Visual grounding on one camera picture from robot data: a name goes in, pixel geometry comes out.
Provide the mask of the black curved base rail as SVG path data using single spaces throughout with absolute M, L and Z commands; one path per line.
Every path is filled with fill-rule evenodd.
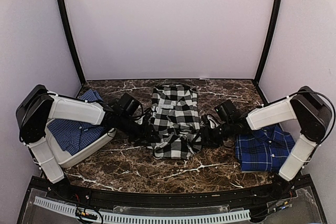
M 40 177 L 33 176 L 25 192 L 17 223 L 32 223 L 36 207 L 31 199 L 41 194 L 70 204 L 90 206 L 92 210 L 131 208 L 219 208 L 250 210 L 253 223 L 328 223 L 320 198 L 310 175 L 300 175 L 295 182 L 282 182 L 242 189 L 189 194 L 125 193 L 67 186 L 68 198 L 60 189 Z

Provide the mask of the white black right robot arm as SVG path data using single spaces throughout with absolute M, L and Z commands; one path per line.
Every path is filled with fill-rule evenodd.
M 293 180 L 308 164 L 335 126 L 335 106 L 309 86 L 243 114 L 231 100 L 215 108 L 221 123 L 203 118 L 204 146 L 218 147 L 236 137 L 235 154 L 241 171 L 271 172 Z

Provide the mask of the small-check blue shirt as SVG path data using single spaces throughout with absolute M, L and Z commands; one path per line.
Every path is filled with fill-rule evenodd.
M 62 151 L 75 155 L 107 132 L 107 127 L 90 123 L 54 119 L 47 128 Z

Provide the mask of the blue plaid folded shirt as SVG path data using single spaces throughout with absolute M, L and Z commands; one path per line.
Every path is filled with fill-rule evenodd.
M 290 133 L 271 125 L 238 135 L 235 155 L 242 172 L 278 173 L 294 145 Z

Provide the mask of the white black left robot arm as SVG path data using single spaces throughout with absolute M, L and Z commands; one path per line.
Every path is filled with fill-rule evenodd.
M 127 93 L 114 104 L 108 104 L 95 91 L 76 99 L 37 85 L 16 110 L 19 140 L 54 184 L 54 193 L 69 201 L 74 197 L 74 189 L 65 182 L 63 169 L 73 167 L 104 147 L 114 138 L 116 130 L 140 145 L 160 142 L 149 122 L 150 111 L 142 110 L 135 115 L 141 107 Z

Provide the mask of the black corner frame post left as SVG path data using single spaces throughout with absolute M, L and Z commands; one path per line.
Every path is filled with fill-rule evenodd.
M 80 84 L 84 85 L 86 83 L 86 79 L 85 79 L 85 75 L 84 75 L 84 72 L 83 72 L 83 69 L 80 63 L 78 53 L 77 53 L 75 41 L 72 35 L 65 0 L 57 0 L 57 4 L 58 4 L 59 14 L 60 14 L 63 30 L 65 33 L 67 45 L 70 51 L 73 65 L 76 70 L 76 74 L 80 81 Z

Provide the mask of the black corner frame post right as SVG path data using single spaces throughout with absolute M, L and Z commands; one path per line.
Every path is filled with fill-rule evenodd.
M 276 29 L 280 5 L 281 5 L 281 0 L 274 0 L 273 5 L 272 5 L 272 10 L 271 10 L 271 15 L 270 15 L 270 21 L 269 21 L 269 25 L 267 29 L 267 34 L 265 38 L 265 43 L 264 43 L 263 50 L 260 56 L 260 61 L 257 67 L 257 71 L 254 77 L 254 83 L 256 85 L 259 85 L 262 75 L 263 75 L 263 71 L 266 66 L 271 43 L 272 43 L 273 36 L 275 33 L 275 29 Z

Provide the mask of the black white checked shirt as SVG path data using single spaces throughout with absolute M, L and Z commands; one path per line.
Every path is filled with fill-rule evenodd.
M 150 122 L 160 139 L 151 144 L 155 158 L 188 160 L 201 151 L 197 100 L 197 91 L 185 84 L 154 87 Z

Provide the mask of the black corner frame post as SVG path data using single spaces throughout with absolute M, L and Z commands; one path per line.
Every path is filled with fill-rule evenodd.
M 254 77 L 254 83 L 256 85 L 259 85 L 262 75 L 263 75 L 263 71 L 266 66 L 271 43 L 272 43 L 273 36 L 275 33 L 275 29 L 276 29 L 280 5 L 281 5 L 281 0 L 274 0 L 273 5 L 272 5 L 272 10 L 271 10 L 271 15 L 270 15 L 270 21 L 269 21 L 269 25 L 267 29 L 267 34 L 265 38 L 265 43 L 264 43 L 263 50 L 260 56 L 260 61 L 257 67 L 257 71 Z
M 78 53 L 77 53 L 75 41 L 72 35 L 65 0 L 57 0 L 57 4 L 58 4 L 59 14 L 60 14 L 63 30 L 65 33 L 67 45 L 70 51 L 73 65 L 76 70 L 76 74 L 80 81 L 80 84 L 84 85 L 86 83 L 86 79 L 85 79 L 85 75 L 84 75 L 84 72 L 83 72 L 83 69 L 80 63 Z

